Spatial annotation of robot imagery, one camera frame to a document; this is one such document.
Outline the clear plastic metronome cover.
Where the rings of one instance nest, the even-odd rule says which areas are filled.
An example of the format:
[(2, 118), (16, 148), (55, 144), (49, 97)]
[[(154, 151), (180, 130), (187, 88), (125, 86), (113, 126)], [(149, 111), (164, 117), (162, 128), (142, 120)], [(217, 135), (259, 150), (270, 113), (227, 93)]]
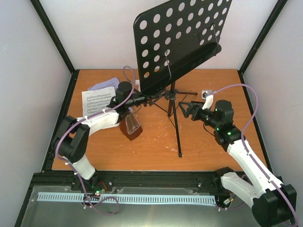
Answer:
[(140, 128), (140, 124), (136, 117), (130, 113), (125, 118), (126, 130), (129, 135), (133, 134)]

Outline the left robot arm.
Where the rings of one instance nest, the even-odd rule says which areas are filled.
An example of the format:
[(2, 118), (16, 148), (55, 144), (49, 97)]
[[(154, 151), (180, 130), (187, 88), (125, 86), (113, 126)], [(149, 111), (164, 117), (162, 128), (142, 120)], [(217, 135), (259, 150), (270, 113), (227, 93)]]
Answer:
[(101, 110), (80, 118), (66, 116), (52, 142), (55, 156), (65, 161), (75, 175), (82, 179), (82, 185), (87, 190), (94, 190), (98, 186), (96, 169), (86, 157), (89, 137), (99, 131), (109, 128), (123, 121), (133, 106), (152, 105), (153, 100), (160, 98), (161, 92), (154, 95), (144, 95), (135, 89), (135, 85), (128, 81), (118, 84), (109, 103)]

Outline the brown wooden metronome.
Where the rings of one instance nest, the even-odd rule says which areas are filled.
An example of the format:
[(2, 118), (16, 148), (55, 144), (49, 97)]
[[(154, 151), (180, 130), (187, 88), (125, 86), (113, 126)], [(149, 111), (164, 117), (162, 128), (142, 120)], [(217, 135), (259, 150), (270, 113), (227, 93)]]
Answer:
[(130, 140), (133, 141), (141, 135), (143, 129), (137, 118), (132, 114), (128, 114), (119, 125), (120, 131)]

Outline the white sheet music paper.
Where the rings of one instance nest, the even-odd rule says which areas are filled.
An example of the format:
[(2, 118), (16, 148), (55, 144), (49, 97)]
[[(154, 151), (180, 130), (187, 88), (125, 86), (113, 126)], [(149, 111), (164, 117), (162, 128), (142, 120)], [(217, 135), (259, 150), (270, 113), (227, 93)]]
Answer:
[(93, 134), (99, 130), (116, 127), (118, 123), (118, 113), (115, 110), (104, 113), (108, 109), (111, 98), (115, 96), (114, 87), (106, 87), (99, 90), (82, 92), (82, 110), (83, 117), (88, 118), (91, 115), (101, 112), (100, 115), (93, 119), (86, 120), (83, 124), (90, 127), (89, 134)]

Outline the black music stand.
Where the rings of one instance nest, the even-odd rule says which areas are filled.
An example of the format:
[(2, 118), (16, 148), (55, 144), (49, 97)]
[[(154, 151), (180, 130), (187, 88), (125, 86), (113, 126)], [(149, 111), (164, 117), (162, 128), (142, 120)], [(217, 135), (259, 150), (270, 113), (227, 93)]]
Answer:
[(229, 0), (170, 0), (140, 13), (133, 24), (140, 92), (161, 92), (176, 116), (175, 83), (221, 51)]

